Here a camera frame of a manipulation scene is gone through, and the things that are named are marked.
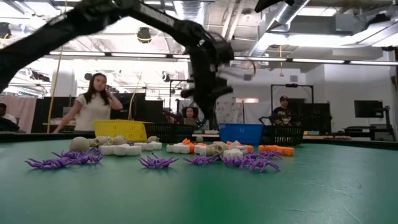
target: ceiling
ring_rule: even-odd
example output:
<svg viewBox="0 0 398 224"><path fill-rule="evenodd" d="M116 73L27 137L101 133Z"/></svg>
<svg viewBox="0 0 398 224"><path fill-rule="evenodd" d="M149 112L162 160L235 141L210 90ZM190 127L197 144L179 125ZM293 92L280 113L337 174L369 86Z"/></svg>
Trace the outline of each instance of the ceiling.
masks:
<svg viewBox="0 0 398 224"><path fill-rule="evenodd" d="M44 25L50 18L59 15L63 11L73 9L77 0L67 2L54 0L26 0L26 1L0 1L0 22L10 23L11 33L9 39L3 39L0 43L3 46L9 45L26 35L31 34L40 26ZM265 18L267 13L277 9L274 5L261 13L254 13L253 9L257 0L205 0L203 2L190 1L171 1L166 0L164 4L160 1L146 1L147 4L158 9L164 10L167 14L179 19L194 19L202 23L204 28L211 32L217 32L231 42L234 51L237 54L246 55L255 46L259 37L259 25L261 19ZM331 17L338 14L362 14L373 9L388 7L392 4L390 0L323 0L310 1L303 8L298 16L309 17L316 22L319 17ZM192 11L189 13L187 9L193 9L200 6L192 17ZM142 52L142 53L171 53L181 54L183 48L176 43L168 34L150 27L152 40L148 44L142 44L137 39L137 31L140 27L148 27L144 23L133 18L127 17L119 22L107 27L104 31L76 38L63 46L64 51L82 51L82 52ZM343 57L343 51L354 51L358 49L342 49L340 54L334 54L333 48L325 47L300 47L287 44L267 46L265 54L271 57L299 57L299 58L333 58ZM78 75L83 76L86 72L103 71L114 77L115 85L137 85L137 74L146 73L145 81L152 86L165 85L162 80L162 72L165 71L173 74L174 78L184 79L187 76L187 69L182 62L163 62L162 65L156 65L154 62L132 63L128 61L103 61L87 60L79 62ZM280 67L280 63L269 63L267 68L273 69ZM299 63L286 63L285 68L301 68L308 69L310 66ZM50 78L52 72L56 68L56 63L49 62L48 59L33 63L30 68L40 70L47 74ZM21 82L21 77L13 82Z"/></svg>

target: white wall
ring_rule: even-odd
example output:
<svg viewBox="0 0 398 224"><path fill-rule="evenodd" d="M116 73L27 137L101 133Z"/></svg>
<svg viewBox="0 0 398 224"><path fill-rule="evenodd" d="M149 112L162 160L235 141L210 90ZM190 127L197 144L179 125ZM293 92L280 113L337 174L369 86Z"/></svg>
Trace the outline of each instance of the white wall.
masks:
<svg viewBox="0 0 398 224"><path fill-rule="evenodd" d="M291 75L298 76L297 84L306 84L305 73L301 73L299 69L283 69L284 76L280 75L280 69L272 71L262 69L258 70L251 81L243 81L231 75L221 75L227 78L228 84L234 89L232 94L228 94L219 98L220 101L232 101L233 98L257 98L259 103L245 103L245 122L259 123L257 120L261 116L269 116L271 114L271 84L287 84ZM302 88L286 88L283 86L275 86L274 91L274 108L279 106L279 98L287 95L290 98L305 98L310 100L310 90Z"/></svg>
<svg viewBox="0 0 398 224"><path fill-rule="evenodd" d="M379 60L388 60L387 54ZM348 126L384 124L384 119L355 118L354 100L382 100L383 105L394 107L390 67L320 65L306 74L309 85L314 85L315 102L330 102L333 117L332 131ZM390 112L394 125L394 112Z"/></svg>

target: green table surface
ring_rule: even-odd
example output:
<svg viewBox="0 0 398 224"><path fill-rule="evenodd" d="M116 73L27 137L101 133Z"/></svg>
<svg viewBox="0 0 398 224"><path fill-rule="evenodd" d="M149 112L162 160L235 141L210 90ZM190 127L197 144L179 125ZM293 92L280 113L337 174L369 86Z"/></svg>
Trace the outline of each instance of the green table surface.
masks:
<svg viewBox="0 0 398 224"><path fill-rule="evenodd" d="M148 170L139 156L52 171L24 163L69 143L0 144L1 224L398 223L397 151L302 144L262 174L183 160ZM165 144L158 155L171 156Z"/></svg>

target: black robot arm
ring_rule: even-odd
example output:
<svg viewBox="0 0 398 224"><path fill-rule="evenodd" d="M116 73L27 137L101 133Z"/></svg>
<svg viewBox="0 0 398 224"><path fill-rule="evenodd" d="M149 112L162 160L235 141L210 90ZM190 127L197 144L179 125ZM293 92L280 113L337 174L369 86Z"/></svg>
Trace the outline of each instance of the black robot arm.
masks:
<svg viewBox="0 0 398 224"><path fill-rule="evenodd" d="M70 40L103 30L123 17L131 16L171 35L186 48L193 67L193 96L206 118L213 116L217 97L232 92L216 80L218 65L233 60L231 45L210 35L200 24L181 21L140 0L83 0L71 11L53 18L36 32L0 50L0 91L28 64Z"/></svg>

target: computer monitor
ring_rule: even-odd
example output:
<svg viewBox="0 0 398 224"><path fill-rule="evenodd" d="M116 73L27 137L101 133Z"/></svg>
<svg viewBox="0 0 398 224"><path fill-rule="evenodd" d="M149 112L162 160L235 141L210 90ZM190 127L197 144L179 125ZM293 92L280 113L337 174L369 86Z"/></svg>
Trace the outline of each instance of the computer monitor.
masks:
<svg viewBox="0 0 398 224"><path fill-rule="evenodd" d="M384 118L383 102L379 100L354 100L356 118Z"/></svg>

